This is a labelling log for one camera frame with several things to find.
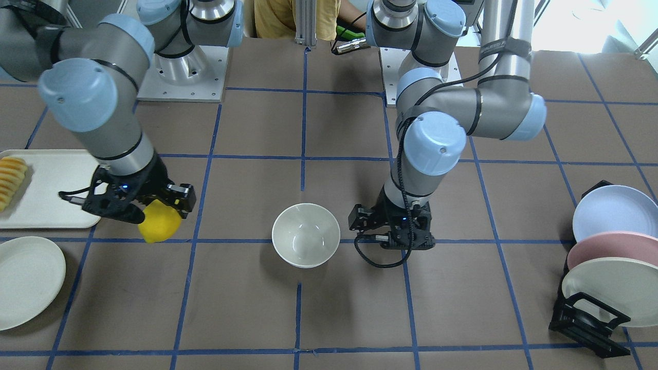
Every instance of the person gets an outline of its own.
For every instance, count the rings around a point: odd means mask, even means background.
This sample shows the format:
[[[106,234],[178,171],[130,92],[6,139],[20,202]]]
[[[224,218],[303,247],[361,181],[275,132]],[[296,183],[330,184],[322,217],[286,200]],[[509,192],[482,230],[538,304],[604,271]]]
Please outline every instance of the person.
[[[316,37],[332,41],[336,38],[336,19],[350,24],[360,15],[349,0],[317,0]],[[254,20],[260,38],[295,38],[295,0],[254,0]],[[366,18],[356,21],[355,28],[365,31]]]

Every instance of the green object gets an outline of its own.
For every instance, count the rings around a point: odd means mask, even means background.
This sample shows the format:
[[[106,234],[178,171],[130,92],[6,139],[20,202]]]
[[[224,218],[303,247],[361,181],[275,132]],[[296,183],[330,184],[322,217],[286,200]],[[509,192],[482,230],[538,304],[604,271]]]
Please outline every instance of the green object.
[[[363,32],[357,33],[351,30],[346,30],[345,27],[343,26],[336,26],[336,35],[340,36],[341,39],[345,39],[347,41],[352,41],[354,39],[360,39],[366,37],[366,34],[364,34]]]

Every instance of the rectangular tray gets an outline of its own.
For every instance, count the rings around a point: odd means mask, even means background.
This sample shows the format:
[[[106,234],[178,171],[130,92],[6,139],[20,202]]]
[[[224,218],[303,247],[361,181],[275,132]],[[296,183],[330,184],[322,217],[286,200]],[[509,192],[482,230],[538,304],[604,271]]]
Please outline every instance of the rectangular tray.
[[[0,228],[88,228],[101,219],[57,195],[89,186],[98,162],[86,150],[10,149],[0,158],[10,155],[23,158],[28,171],[9,206],[0,212]]]

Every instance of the tiled tabletop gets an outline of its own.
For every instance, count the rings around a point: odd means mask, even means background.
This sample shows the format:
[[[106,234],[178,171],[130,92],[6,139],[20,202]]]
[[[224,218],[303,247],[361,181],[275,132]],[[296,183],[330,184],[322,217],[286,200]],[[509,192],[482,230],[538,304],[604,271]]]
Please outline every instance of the tiled tabletop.
[[[476,49],[456,55],[463,76],[476,72]],[[244,40],[222,104],[136,107],[172,179],[197,188],[172,239],[146,244],[110,220],[0,231],[48,237],[67,262],[55,301],[0,332],[0,369],[658,369],[657,328],[616,330],[632,356],[607,360],[547,329],[580,194],[606,179],[656,199],[655,74],[630,55],[541,51],[533,67],[545,130],[470,139],[431,201],[437,246],[382,271],[347,227],[397,152],[377,50]],[[0,150],[80,148],[34,85],[0,85],[0,121]],[[342,232],[335,256],[309,270],[270,239],[277,214],[303,201]]]

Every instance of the metal base plate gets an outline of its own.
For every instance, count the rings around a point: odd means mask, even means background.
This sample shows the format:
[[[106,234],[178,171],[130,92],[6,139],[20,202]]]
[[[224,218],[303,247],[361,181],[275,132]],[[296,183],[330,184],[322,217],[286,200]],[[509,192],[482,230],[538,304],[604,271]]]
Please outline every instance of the metal base plate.
[[[382,78],[384,79],[384,87],[386,89],[386,105],[388,107],[395,107],[397,82],[400,79],[397,75],[397,71],[402,64],[402,61],[405,60],[405,57],[409,54],[409,50],[381,47],[379,49],[379,54],[381,56],[380,60],[382,61]],[[459,73],[459,67],[457,67],[457,59],[455,58],[454,53],[450,56],[450,62],[448,62],[448,65],[450,67],[450,73],[448,74],[447,81],[460,80],[461,74]]]
[[[208,57],[210,68],[204,79],[194,85],[177,86],[164,81],[158,70],[151,66],[146,71],[144,82],[137,99],[142,101],[197,101],[219,103],[222,101],[229,48],[221,46],[200,46]]]

